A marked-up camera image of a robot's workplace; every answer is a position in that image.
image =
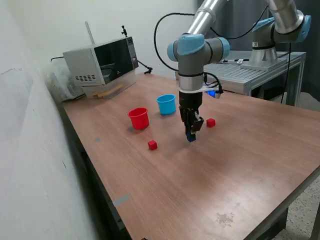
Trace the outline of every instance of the red cup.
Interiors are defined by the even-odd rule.
[[[149,126],[148,109],[145,107],[138,107],[131,110],[128,116],[131,119],[134,129],[141,130]]]

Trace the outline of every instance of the white wall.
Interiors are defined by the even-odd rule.
[[[52,57],[91,43],[88,20],[96,43],[121,38],[121,25],[133,37],[138,59],[154,68],[154,73],[174,78],[158,60],[153,44],[157,21],[171,12],[194,13],[196,0],[7,0],[35,60],[43,68]],[[170,16],[158,31],[158,49],[163,59],[167,45],[186,31],[191,16]]]
[[[56,106],[0,0],[0,239],[98,239]]]

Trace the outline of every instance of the blue cup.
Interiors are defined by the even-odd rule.
[[[176,96],[173,94],[165,94],[159,96],[156,102],[159,105],[160,113],[162,115],[173,114],[176,112]]]

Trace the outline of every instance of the black cable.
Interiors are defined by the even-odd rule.
[[[153,68],[150,66],[145,65],[144,63],[142,63],[141,61],[137,60],[138,63],[140,63],[142,66],[144,66],[146,69],[148,69],[148,71],[145,71],[144,74],[151,74]]]
[[[239,39],[239,38],[242,38],[243,36],[247,35],[248,33],[250,33],[252,31],[252,29],[255,28],[255,26],[257,26],[258,22],[261,20],[261,18],[263,17],[265,11],[267,10],[268,8],[268,5],[264,8],[263,12],[261,13],[259,19],[256,21],[256,23],[244,34],[240,35],[240,36],[237,36],[237,37],[225,37],[225,36],[222,36],[220,35],[219,33],[217,33],[212,27],[210,27],[210,29],[219,37],[223,37],[225,39],[228,39],[228,40],[234,40],[234,39]],[[158,30],[158,27],[159,27],[159,24],[160,22],[165,19],[166,17],[169,17],[169,16],[172,16],[172,15],[178,15],[178,16],[194,16],[195,14],[193,13],[182,13],[182,12],[172,12],[172,13],[168,13],[166,15],[164,15],[163,17],[161,17],[159,19],[159,21],[156,23],[155,25],[155,28],[154,28],[154,33],[153,33],[153,44],[154,44],[154,50],[155,50],[155,53],[157,55],[157,57],[159,58],[159,60],[163,63],[163,65],[165,65],[168,69],[172,70],[172,71],[175,71],[175,72],[178,72],[179,70],[178,69],[175,69],[171,66],[169,66],[168,64],[165,63],[165,61],[161,58],[160,54],[159,54],[159,51],[158,51],[158,48],[157,48],[157,30]]]
[[[172,15],[180,15],[180,16],[194,16],[193,13],[181,13],[181,12],[172,12],[169,13],[167,15],[164,15],[163,17],[161,17],[159,19],[159,21],[156,23],[155,28],[154,28],[154,33],[153,33],[153,44],[154,44],[154,50],[156,55],[158,56],[159,60],[163,63],[163,65],[165,65],[168,69],[171,69],[172,71],[178,72],[178,69],[175,69],[171,66],[169,66],[168,64],[165,63],[165,61],[163,61],[163,59],[161,58],[159,52],[158,52],[158,48],[157,48],[157,30],[159,27],[160,22],[165,19],[166,17],[172,16]]]
[[[211,82],[211,83],[209,83],[209,84],[207,84],[207,83],[205,82],[205,84],[206,84],[207,86],[210,86],[210,85],[212,85],[212,84],[214,84],[214,83],[217,83],[216,85],[212,86],[212,88],[215,88],[215,87],[219,86],[219,93],[222,94],[224,91],[223,91],[223,89],[222,89],[222,85],[221,85],[221,82],[220,82],[219,78],[218,78],[216,75],[214,75],[213,73],[210,73],[210,72],[207,72],[207,71],[205,71],[205,72],[203,72],[203,73],[204,73],[204,78],[207,78],[206,75],[210,75],[210,76],[214,77],[215,80],[216,80],[216,81]]]
[[[242,38],[244,37],[245,35],[247,35],[248,33],[250,33],[256,26],[257,24],[259,23],[259,21],[261,20],[261,18],[263,17],[265,11],[267,10],[268,8],[268,5],[264,8],[263,12],[261,13],[259,19],[255,22],[255,24],[247,31],[245,32],[244,34],[240,35],[240,36],[237,36],[237,37],[226,37],[226,36],[222,36],[221,34],[217,33],[212,27],[210,27],[210,29],[219,37],[223,37],[225,39],[228,39],[228,40],[234,40],[234,39],[239,39],[239,38]]]
[[[288,68],[286,70],[286,77],[285,77],[285,82],[284,82],[284,86],[283,86],[283,93],[282,93],[282,97],[281,97],[281,104],[284,101],[284,96],[285,96],[285,92],[286,92],[286,88],[287,88],[287,84],[288,84],[288,78],[289,78],[289,71],[290,71],[290,60],[291,60],[291,43],[289,43],[289,59],[288,59]]]
[[[51,61],[50,61],[50,63],[52,62],[52,60],[54,60],[54,59],[63,59],[63,58],[65,58],[64,56],[57,56],[57,57],[53,57],[53,58],[51,58]]]

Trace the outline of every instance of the cable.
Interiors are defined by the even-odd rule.
[[[228,40],[234,40],[234,39],[239,39],[239,38],[242,38],[244,37],[245,35],[247,35],[248,33],[250,33],[256,26],[257,24],[259,23],[259,21],[261,20],[261,18],[263,17],[265,11],[267,10],[269,6],[267,5],[263,12],[261,13],[259,19],[255,22],[255,24],[247,31],[245,32],[244,34],[240,35],[240,36],[237,36],[237,37],[226,37],[226,36],[222,36],[221,34],[217,33],[212,27],[210,27],[210,29],[218,36],[218,37],[222,37],[222,38],[225,38],[225,39],[228,39]]]
[[[51,61],[50,61],[50,63],[52,62],[52,60],[54,60],[54,59],[63,59],[63,58],[65,58],[64,56],[57,56],[57,57],[53,57],[53,58],[51,58]]]
[[[242,38],[243,36],[247,35],[248,33],[250,33],[252,31],[252,29],[254,29],[258,22],[261,20],[261,18],[263,17],[265,11],[267,10],[268,8],[268,5],[264,8],[263,12],[261,13],[259,19],[256,21],[256,23],[244,34],[240,35],[240,36],[237,36],[237,37],[225,37],[225,36],[222,36],[221,34],[217,33],[212,27],[210,27],[210,29],[219,37],[223,37],[225,39],[228,39],[228,40],[234,40],[234,39],[239,39],[239,38]],[[165,19],[166,17],[169,17],[169,16],[172,16],[172,15],[178,15],[178,16],[194,16],[195,14],[193,13],[182,13],[182,12],[172,12],[172,13],[168,13],[166,15],[164,15],[163,17],[161,17],[159,19],[159,21],[156,23],[155,25],[155,28],[154,28],[154,33],[153,33],[153,44],[154,44],[154,50],[155,50],[155,53],[157,55],[157,57],[159,58],[159,60],[163,63],[163,65],[165,65],[168,69],[172,70],[172,71],[175,71],[175,72],[178,72],[179,70],[178,69],[175,69],[171,66],[169,66],[167,63],[165,63],[165,61],[161,58],[160,54],[159,54],[159,51],[158,51],[158,48],[157,48],[157,30],[158,30],[158,27],[159,27],[159,24],[160,22]]]
[[[159,27],[160,22],[165,19],[166,17],[172,16],[172,15],[180,15],[180,16],[194,16],[193,13],[181,13],[181,12],[172,12],[172,13],[168,13],[167,15],[164,15],[163,17],[161,17],[159,19],[159,21],[156,23],[155,28],[154,28],[154,33],[153,33],[153,44],[154,44],[154,50],[156,55],[158,56],[159,60],[163,63],[163,65],[165,65],[168,69],[171,69],[172,71],[178,72],[178,69],[175,69],[171,66],[169,66],[168,64],[165,63],[165,61],[163,61],[163,59],[161,58],[159,52],[158,52],[158,48],[157,48],[157,30]]]
[[[215,88],[215,87],[219,86],[219,93],[222,94],[224,91],[223,91],[223,89],[222,89],[222,85],[221,85],[221,82],[220,82],[219,78],[218,78],[216,75],[214,75],[213,73],[210,73],[210,72],[207,72],[207,71],[205,71],[205,72],[203,72],[203,73],[204,73],[204,78],[205,78],[205,79],[207,78],[207,75],[210,75],[210,76],[214,77],[215,80],[216,80],[216,81],[214,81],[214,82],[212,82],[212,83],[210,83],[210,84],[207,84],[206,81],[205,81],[204,83],[205,83],[207,86],[210,86],[210,85],[212,85],[212,84],[214,84],[214,83],[217,83],[216,85],[212,86],[212,88]]]
[[[146,69],[148,69],[148,71],[145,71],[144,74],[151,74],[153,68],[150,66],[145,65],[144,63],[142,63],[141,61],[137,60],[138,63],[140,63],[142,66],[144,66]]]
[[[250,59],[249,58],[244,58],[244,59],[234,59],[234,60],[223,60],[222,62],[220,62],[221,64],[238,64],[238,61],[241,60],[242,62],[249,62]]]
[[[291,60],[291,43],[289,43],[289,60],[288,60],[288,68],[286,70],[286,77],[285,77],[285,82],[284,82],[284,86],[283,86],[283,93],[282,93],[282,97],[281,97],[281,104],[284,101],[284,96],[285,96],[285,92],[286,92],[286,88],[287,88],[287,84],[288,84],[288,78],[289,78],[289,71],[290,71],[290,60]]]

